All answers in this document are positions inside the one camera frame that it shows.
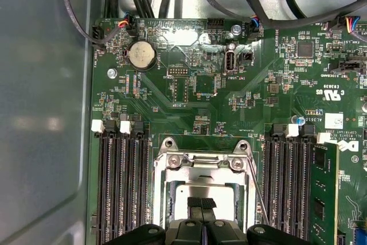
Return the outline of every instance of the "green circuit board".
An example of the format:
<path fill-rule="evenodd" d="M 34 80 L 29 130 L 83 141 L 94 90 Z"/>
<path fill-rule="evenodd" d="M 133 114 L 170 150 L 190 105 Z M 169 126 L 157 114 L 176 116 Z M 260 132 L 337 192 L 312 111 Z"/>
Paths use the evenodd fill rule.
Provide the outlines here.
<path fill-rule="evenodd" d="M 97 25 L 108 33 L 117 22 L 100 20 Z M 138 20 L 139 39 L 150 42 L 157 53 L 156 64 L 144 72 L 127 60 L 132 39 L 122 29 L 105 49 L 94 51 L 92 119 L 112 120 L 118 127 L 122 114 L 138 116 L 149 130 L 145 137 L 148 172 L 153 171 L 153 160 L 168 136 L 174 137 L 180 149 L 202 151 L 232 151 L 239 139 L 246 139 L 261 184 L 267 131 L 273 124 L 292 123 L 295 115 L 304 117 L 307 125 L 315 126 L 315 134 L 330 133 L 331 140 L 339 144 L 324 156 L 327 164 L 338 164 L 334 171 L 330 167 L 327 171 L 334 179 L 329 185 L 337 188 L 332 196 L 318 196 L 325 197 L 321 205 L 312 201 L 311 212 L 317 209 L 316 220 L 335 223 L 345 233 L 346 244 L 354 244 L 354 229 L 365 227 L 367 218 L 367 113 L 362 110 L 367 101 L 367 76 L 363 69 L 335 73 L 330 68 L 350 57 L 363 60 L 367 45 L 344 31 L 325 30 L 324 24 L 298 30 L 260 28 L 252 40 L 231 36 L 235 24 L 245 28 L 233 20 L 214 29 L 208 28 L 208 20 Z M 358 24 L 357 31 L 367 32 L 367 24 Z M 236 45 L 237 68 L 225 72 L 229 43 Z M 118 73 L 114 79 L 107 76 L 111 68 Z M 101 148 L 94 133 L 91 137 L 89 228 L 95 226 L 99 200 Z M 316 190 L 320 188 L 316 178 L 322 174 L 315 172 L 319 175 L 313 178 L 313 170 L 310 185 Z M 146 181 L 145 221 L 149 222 L 154 200 L 151 173 Z M 330 206 L 337 206 L 337 214 L 331 211 L 330 215 Z M 325 237 L 322 231 L 319 225 L 310 224 L 315 244 L 336 242 L 333 233 Z M 96 244 L 96 238 L 96 230 L 91 230 L 87 244 Z"/>

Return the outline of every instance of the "label sticker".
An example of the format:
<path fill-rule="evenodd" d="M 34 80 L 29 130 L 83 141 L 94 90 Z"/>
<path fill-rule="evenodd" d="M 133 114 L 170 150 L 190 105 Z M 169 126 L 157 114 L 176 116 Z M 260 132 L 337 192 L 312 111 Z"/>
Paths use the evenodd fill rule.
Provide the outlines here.
<path fill-rule="evenodd" d="M 325 113 L 326 129 L 343 129 L 343 113 Z"/>

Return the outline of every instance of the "screw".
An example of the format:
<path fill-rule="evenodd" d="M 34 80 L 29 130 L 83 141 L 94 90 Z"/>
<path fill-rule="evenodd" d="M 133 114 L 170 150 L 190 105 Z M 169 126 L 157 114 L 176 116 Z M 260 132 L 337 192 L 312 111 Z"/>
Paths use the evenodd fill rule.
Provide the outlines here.
<path fill-rule="evenodd" d="M 169 158 L 168 158 L 168 164 L 171 168 L 178 168 L 179 167 L 179 163 L 180 163 L 180 160 L 179 160 L 179 156 L 177 155 L 171 155 Z"/>
<path fill-rule="evenodd" d="M 236 44 L 230 43 L 230 44 L 228 44 L 227 48 L 228 48 L 228 50 L 235 50 L 236 49 Z"/>
<path fill-rule="evenodd" d="M 218 221 L 215 221 L 215 222 L 214 222 L 214 225 L 215 225 L 215 226 L 218 226 L 218 227 L 223 227 L 223 226 L 224 226 L 224 222 L 223 222 L 223 221 L 218 220 Z"/>
<path fill-rule="evenodd" d="M 247 145 L 245 143 L 242 143 L 240 145 L 240 150 L 246 150 L 247 149 Z"/>
<path fill-rule="evenodd" d="M 258 234 L 264 234 L 265 233 L 265 229 L 261 228 L 261 227 L 256 227 L 255 229 L 253 229 L 255 232 L 257 232 Z"/>
<path fill-rule="evenodd" d="M 242 33 L 242 27 L 240 25 L 233 25 L 231 27 L 231 33 L 235 36 L 239 36 Z"/>
<path fill-rule="evenodd" d="M 110 79 L 115 79 L 117 77 L 117 70 L 115 68 L 110 68 L 108 71 L 107 71 L 107 76 L 110 78 Z"/>
<path fill-rule="evenodd" d="M 240 158 L 234 158 L 232 160 L 232 167 L 235 170 L 241 170 L 243 168 L 243 161 Z"/>
<path fill-rule="evenodd" d="M 158 232 L 158 230 L 157 229 L 150 229 L 149 231 L 148 231 L 148 233 L 150 233 L 150 234 L 156 234 Z"/>

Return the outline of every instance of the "blue wire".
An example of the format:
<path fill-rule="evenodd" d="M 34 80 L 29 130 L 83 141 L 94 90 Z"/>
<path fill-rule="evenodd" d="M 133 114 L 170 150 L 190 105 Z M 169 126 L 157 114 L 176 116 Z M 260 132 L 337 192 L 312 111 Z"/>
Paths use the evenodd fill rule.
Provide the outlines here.
<path fill-rule="evenodd" d="M 353 22 L 353 24 L 352 24 L 352 32 L 354 31 L 354 29 L 356 28 L 356 26 L 357 26 L 357 22 L 359 21 L 361 19 L 361 17 L 357 17 L 355 20 L 354 20 L 354 22 Z"/>
<path fill-rule="evenodd" d="M 257 19 L 255 18 L 251 18 L 251 20 L 256 24 L 256 27 L 259 27 L 259 22 L 257 21 Z"/>

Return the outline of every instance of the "white slot latch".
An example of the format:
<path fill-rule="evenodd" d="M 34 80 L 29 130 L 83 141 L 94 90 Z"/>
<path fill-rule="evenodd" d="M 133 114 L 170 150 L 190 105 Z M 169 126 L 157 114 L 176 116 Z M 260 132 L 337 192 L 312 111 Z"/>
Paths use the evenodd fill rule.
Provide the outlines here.
<path fill-rule="evenodd" d="M 298 124 L 296 124 L 296 123 L 287 124 L 286 137 L 287 138 L 297 137 L 298 135 L 299 135 L 299 133 L 298 133 Z"/>
<path fill-rule="evenodd" d="M 104 129 L 105 129 L 105 127 L 103 125 L 103 121 L 102 120 L 92 120 L 91 130 L 93 132 L 103 133 Z"/>
<path fill-rule="evenodd" d="M 120 121 L 120 132 L 123 134 L 130 134 L 131 133 L 131 122 L 128 120 Z"/>
<path fill-rule="evenodd" d="M 330 143 L 331 133 L 321 132 L 317 134 L 316 143 Z"/>

